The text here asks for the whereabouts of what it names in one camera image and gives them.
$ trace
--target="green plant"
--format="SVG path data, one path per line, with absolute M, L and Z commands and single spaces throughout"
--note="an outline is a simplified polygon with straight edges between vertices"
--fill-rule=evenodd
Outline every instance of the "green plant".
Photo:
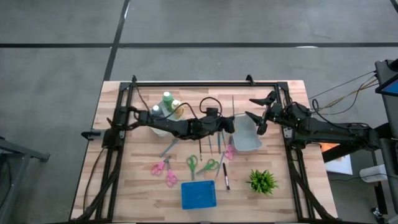
M 263 193 L 265 195 L 272 195 L 272 189 L 278 188 L 276 182 L 274 175 L 268 170 L 265 170 L 264 172 L 251 170 L 250 181 L 247 181 L 247 183 L 250 183 L 253 191 Z

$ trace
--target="cable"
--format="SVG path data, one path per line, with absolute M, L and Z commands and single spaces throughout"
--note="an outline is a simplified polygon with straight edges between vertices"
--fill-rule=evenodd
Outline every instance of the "cable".
M 283 100 L 283 104 L 284 104 L 284 107 L 286 107 L 286 105 L 287 105 L 286 97 L 285 97 L 284 100 Z
M 356 94 L 355 94 L 355 99 L 354 99 L 354 101 L 353 101 L 353 103 L 351 104 L 351 106 L 349 106 L 349 108 L 347 108 L 347 109 L 345 109 L 345 110 L 343 110 L 343 111 L 340 111 L 340 112 L 337 112 L 337 113 L 326 113 L 326 114 L 322 114 L 322 115 L 336 115 L 336 114 L 341 114 L 341 113 L 344 113 L 344 112 L 346 112 L 346 111 L 348 111 L 348 110 L 350 110 L 353 106 L 354 106 L 354 104 L 355 104 L 355 102 L 356 102 L 356 99 L 357 99 L 357 97 L 358 97 L 358 94 L 359 94 L 359 92 L 361 91 L 361 90 L 365 90 L 365 89 L 367 89 L 367 88 L 369 88 L 370 86 L 370 84 L 371 83 L 373 83 L 373 82 L 375 82 L 376 80 L 373 80 L 373 81 L 371 81 L 370 83 L 368 83 L 368 84 L 366 84 L 364 87 L 363 87 L 363 85 L 367 82 L 364 82 L 359 88 L 358 88 L 358 90 L 356 90 Z M 346 98 L 347 96 L 350 96 L 350 94 L 349 95 L 346 95 L 346 96 L 344 96 L 344 97 L 342 97 L 342 98 L 340 98 L 340 100 L 338 100 L 336 103 L 333 103 L 332 105 L 326 105 L 325 107 L 323 107 L 322 109 L 325 109 L 325 108 L 329 108 L 329 107 L 332 107 L 332 106 L 334 106 L 334 105 L 336 105 L 337 103 L 339 103 L 341 100 L 343 100 L 344 98 Z
M 163 119 L 167 119 L 167 118 L 169 118 L 170 116 L 172 116 L 172 115 L 173 115 L 181 106 L 183 106 L 183 105 L 187 105 L 187 106 L 190 108 L 190 110 L 191 110 L 193 116 L 194 116 L 196 119 L 199 119 L 199 118 L 197 117 L 197 115 L 195 114 L 195 112 L 193 111 L 193 109 L 192 109 L 192 107 L 191 107 L 191 105 L 190 105 L 189 103 L 182 103 L 182 104 L 180 104 L 180 105 L 179 105 L 178 107 L 176 107 L 169 115 L 167 115 L 167 116 L 164 117 L 164 118 L 154 118 L 154 119 L 157 120 L 157 121 L 163 120 Z
M 321 117 L 323 120 L 325 120 L 327 123 L 333 125 L 334 127 L 343 128 L 343 129 L 346 129 L 346 130 L 350 130 L 350 129 L 368 129 L 368 128 L 369 128 L 369 125 L 367 125 L 367 124 L 365 124 L 367 127 L 364 127 L 364 128 L 347 128 L 347 127 L 343 127 L 343 126 L 337 125 L 337 124 L 335 124 L 335 123 L 332 123 L 331 121 L 329 121 L 329 120 L 327 120 L 326 118 L 324 118 L 324 117 L 318 112 L 318 110 L 319 110 L 319 103 L 318 103 L 318 100 L 317 100 L 317 99 L 313 99 L 313 100 L 312 100 L 312 107 L 314 108 L 315 112 L 317 113 L 317 115 L 318 115 L 319 117 Z
M 137 89 L 139 98 L 140 98 L 141 101 L 145 104 L 145 107 L 147 108 L 147 111 L 149 112 L 149 107 L 148 107 L 147 103 L 144 101 L 144 99 L 142 98 L 141 93 L 140 93 L 138 87 L 136 87 L 136 89 Z M 211 97 L 211 96 L 205 97 L 204 99 L 201 100 L 201 102 L 199 103 L 199 110 L 200 110 L 200 112 L 206 113 L 205 111 L 202 111 L 202 110 L 201 110 L 201 104 L 202 104 L 205 100 L 207 100 L 207 99 L 215 100 L 215 101 L 219 104 L 219 106 L 220 106 L 220 112 L 218 112 L 218 114 L 219 114 L 218 118 L 222 117 L 222 116 L 223 116 L 223 115 L 222 115 L 223 107 L 222 107 L 220 101 L 217 100 L 217 99 L 214 98 L 214 97 Z M 197 120 L 199 120 L 198 116 L 195 114 L 195 112 L 194 112 L 192 106 L 191 106 L 189 103 L 182 103 L 182 104 L 180 104 L 180 105 L 179 105 L 178 107 L 176 107 L 169 115 L 167 115 L 167 116 L 164 117 L 164 118 L 154 118 L 154 117 L 152 117 L 152 116 L 148 116 L 147 119 L 150 118 L 150 119 L 155 119 L 155 120 L 157 120 L 157 121 L 160 121 L 160 120 L 163 120 L 163 119 L 167 119 L 167 118 L 169 118 L 170 116 L 172 116 L 172 115 L 173 115 L 181 106 L 183 106 L 183 105 L 187 105 L 187 106 L 190 108 L 190 110 L 191 110 L 191 112 L 192 112 L 192 115 L 193 115 Z M 133 116 L 134 116 L 134 118 L 135 118 L 136 120 L 138 120 L 137 114 L 134 113 Z
M 373 84 L 373 85 L 370 85 L 370 86 L 368 86 L 368 87 L 366 87 L 366 88 L 363 88 L 363 90 L 365 90 L 365 89 L 367 89 L 367 88 L 371 88 L 372 86 L 375 86 L 375 85 L 378 85 L 378 83 Z
M 8 190 L 7 190 L 6 195 L 4 196 L 2 202 L 0 203 L 0 208 L 2 208 L 2 206 L 4 205 L 4 202 L 5 202 L 6 199 L 7 199 L 8 193 L 10 192 L 10 190 L 11 190 L 11 185 L 12 185 L 11 165 L 10 165 L 10 162 L 8 161 L 8 158 L 7 158 L 7 165 L 8 165 L 9 187 L 8 187 Z
M 136 90 L 138 92 L 138 96 L 141 99 L 141 101 L 143 102 L 143 104 L 145 105 L 145 107 L 147 108 L 147 111 L 149 111 L 149 107 L 147 105 L 147 103 L 144 101 L 144 99 L 142 99 L 141 93 L 139 92 L 138 86 L 136 86 Z
M 86 190 L 85 190 L 85 196 L 83 198 L 83 212 L 86 210 L 86 197 L 87 197 L 87 192 L 88 192 L 88 186 L 90 186 L 90 182 L 91 182 L 91 178 L 93 178 L 93 174 L 94 174 L 94 170 L 95 167 L 97 166 L 98 161 L 100 160 L 100 157 L 102 155 L 102 152 L 105 150 L 106 148 L 102 148 L 101 152 L 99 153 L 97 159 L 94 162 L 94 166 L 93 169 L 91 170 L 91 174 L 90 174 L 90 178 L 88 179 L 87 182 L 87 186 L 86 186 Z
M 317 95 L 315 95 L 315 96 L 311 96 L 311 97 L 309 97 L 308 99 L 312 99 L 312 98 L 314 98 L 314 97 L 320 96 L 320 95 L 322 95 L 322 94 L 324 94 L 324 93 L 327 93 L 327 92 L 329 92 L 329 91 L 331 91 L 331 90 L 334 90 L 335 88 L 338 88 L 338 87 L 340 87 L 340 86 L 343 86 L 343 85 L 345 85 L 345 84 L 347 84 L 347 83 L 350 83 L 350 82 L 352 82 L 352 81 L 354 81 L 354 80 L 357 80 L 357 79 L 359 79 L 359 78 L 361 78 L 361 77 L 364 77 L 364 76 L 369 75 L 369 74 L 374 73 L 374 72 L 375 72 L 375 71 L 371 71 L 371 72 L 365 73 L 365 74 L 363 74 L 363 75 L 360 75 L 360 76 L 358 76 L 358 77 L 356 77 L 356 78 L 353 78 L 352 80 L 349 80 L 349 81 L 347 81 L 347 82 L 345 82 L 345 83 L 343 83 L 343 84 L 337 85 L 337 86 L 335 86 L 335 87 L 333 87 L 333 88 L 330 88 L 329 90 L 323 91 L 323 92 L 321 92 L 321 93 L 319 93 L 319 94 L 317 94 Z
M 206 113 L 206 111 L 202 111 L 202 110 L 201 110 L 201 104 L 202 104 L 205 100 L 207 100 L 207 99 L 212 99 L 212 100 L 216 101 L 216 102 L 218 103 L 218 105 L 220 106 L 220 115 L 223 114 L 223 106 L 221 105 L 220 101 L 217 100 L 217 99 L 214 98 L 214 97 L 211 97 L 211 96 L 205 97 L 205 98 L 203 98 L 203 99 L 200 101 L 200 103 L 199 103 L 199 110 L 200 110 L 200 112 Z
M 394 177 L 394 176 L 387 175 L 387 174 L 373 174 L 373 175 L 367 175 L 367 176 L 363 176 L 363 177 L 372 177 L 372 176 L 375 176 L 375 175 L 386 175 L 386 176 L 388 176 L 388 177 L 398 179 L 398 177 Z M 363 177 L 353 177 L 353 178 L 350 178 L 350 179 L 347 179 L 347 180 L 334 179 L 334 180 L 330 180 L 330 181 L 343 181 L 343 182 L 348 182 L 348 181 L 351 181 L 351 180 L 354 180 L 354 179 L 360 179 L 360 178 L 363 178 Z

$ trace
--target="marker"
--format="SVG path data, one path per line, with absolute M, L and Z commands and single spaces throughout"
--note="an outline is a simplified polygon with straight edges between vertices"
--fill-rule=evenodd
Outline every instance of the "marker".
M 200 143 L 200 139 L 199 139 L 199 154 L 200 154 L 200 160 L 201 160 L 201 143 Z
M 223 169 L 224 169 L 224 176 L 225 176 L 225 185 L 226 185 L 226 189 L 227 190 L 231 190 L 229 187 L 229 183 L 228 183 L 228 176 L 226 175 L 226 168 L 225 168 L 225 163 L 223 162 Z

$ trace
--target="blue basket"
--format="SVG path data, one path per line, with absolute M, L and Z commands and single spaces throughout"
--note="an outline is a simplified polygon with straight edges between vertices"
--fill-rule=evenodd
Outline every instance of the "blue basket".
M 181 197 L 184 210 L 217 206 L 214 180 L 182 183 Z

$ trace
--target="concrete floor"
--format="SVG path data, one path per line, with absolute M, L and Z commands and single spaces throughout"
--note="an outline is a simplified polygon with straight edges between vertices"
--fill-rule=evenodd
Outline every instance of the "concrete floor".
M 0 2 L 0 43 L 111 43 L 123 0 Z M 397 42 L 398 14 L 388 0 L 135 0 L 121 42 Z M 397 58 L 398 48 L 119 49 L 111 80 L 304 80 L 313 96 Z M 11 223 L 66 221 L 80 175 L 110 49 L 0 49 L 0 136 L 51 153 L 31 162 Z M 367 77 L 318 97 L 321 105 Z M 347 108 L 353 98 L 330 112 Z M 372 106 L 371 114 L 367 108 Z M 372 89 L 334 122 L 387 121 Z M 352 155 L 354 175 L 372 165 Z M 349 178 L 330 174 L 330 179 Z M 339 217 L 374 223 L 373 187 L 331 182 Z

